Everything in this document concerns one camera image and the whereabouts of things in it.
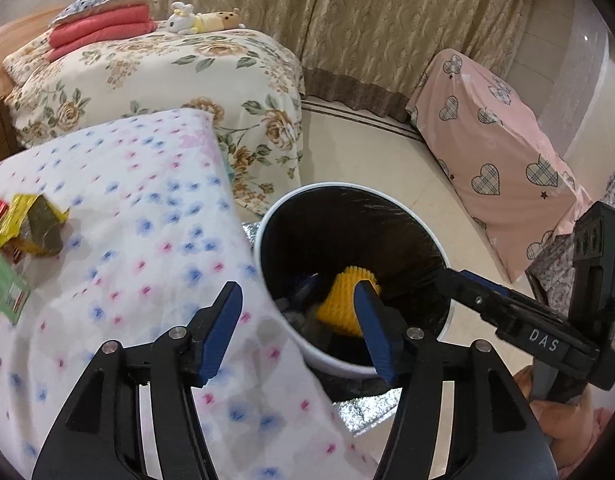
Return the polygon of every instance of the stuffed animal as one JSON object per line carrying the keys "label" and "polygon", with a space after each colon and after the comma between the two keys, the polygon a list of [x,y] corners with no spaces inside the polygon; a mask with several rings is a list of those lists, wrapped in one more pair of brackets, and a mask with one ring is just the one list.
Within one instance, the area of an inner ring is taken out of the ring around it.
{"label": "stuffed animal", "polygon": [[246,28],[241,23],[238,9],[232,12],[208,12],[195,14],[192,4],[174,2],[174,14],[168,18],[168,30],[176,34],[201,34],[229,28]]}

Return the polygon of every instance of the white sheet with blue flowers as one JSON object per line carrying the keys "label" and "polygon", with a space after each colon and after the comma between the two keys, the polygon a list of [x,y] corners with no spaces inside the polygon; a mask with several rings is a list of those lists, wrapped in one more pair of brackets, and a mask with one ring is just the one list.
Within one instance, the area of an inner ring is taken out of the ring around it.
{"label": "white sheet with blue flowers", "polygon": [[[0,448],[25,478],[103,342],[150,342],[227,280],[244,290],[243,313],[219,374],[194,392],[219,478],[373,476],[254,270],[211,115],[160,112],[32,148],[0,164],[0,196],[16,192],[70,208],[62,253],[27,263],[33,292],[18,325],[0,314]],[[146,462],[159,478],[142,389]]]}

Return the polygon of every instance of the human hand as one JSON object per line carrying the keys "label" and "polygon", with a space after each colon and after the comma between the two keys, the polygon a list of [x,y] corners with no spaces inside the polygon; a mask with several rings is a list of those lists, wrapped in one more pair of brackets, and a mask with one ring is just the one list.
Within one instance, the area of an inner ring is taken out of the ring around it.
{"label": "human hand", "polygon": [[[532,366],[523,368],[514,375],[514,380],[527,399],[532,390]],[[529,406],[543,433],[554,439],[550,450],[559,469],[574,465],[585,455],[594,428],[589,386],[585,388],[577,406],[548,400],[533,400]]]}

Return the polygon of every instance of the barcode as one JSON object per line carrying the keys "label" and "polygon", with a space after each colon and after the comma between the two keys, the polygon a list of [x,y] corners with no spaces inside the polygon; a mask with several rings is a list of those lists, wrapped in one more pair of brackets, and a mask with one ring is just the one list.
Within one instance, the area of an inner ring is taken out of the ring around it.
{"label": "barcode", "polygon": [[12,286],[10,287],[10,291],[8,292],[7,303],[8,303],[8,307],[11,308],[12,312],[14,312],[15,314],[21,308],[22,296],[23,296],[23,291],[15,283],[13,283]]}

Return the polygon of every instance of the wooden headboard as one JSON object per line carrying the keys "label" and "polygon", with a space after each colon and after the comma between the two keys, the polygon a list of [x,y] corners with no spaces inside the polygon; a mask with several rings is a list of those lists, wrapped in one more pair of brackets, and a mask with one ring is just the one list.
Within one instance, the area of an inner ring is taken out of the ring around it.
{"label": "wooden headboard", "polygon": [[63,8],[58,7],[37,14],[30,14],[0,27],[0,97],[7,96],[14,88],[14,83],[3,69],[4,58],[46,31],[48,23]]}

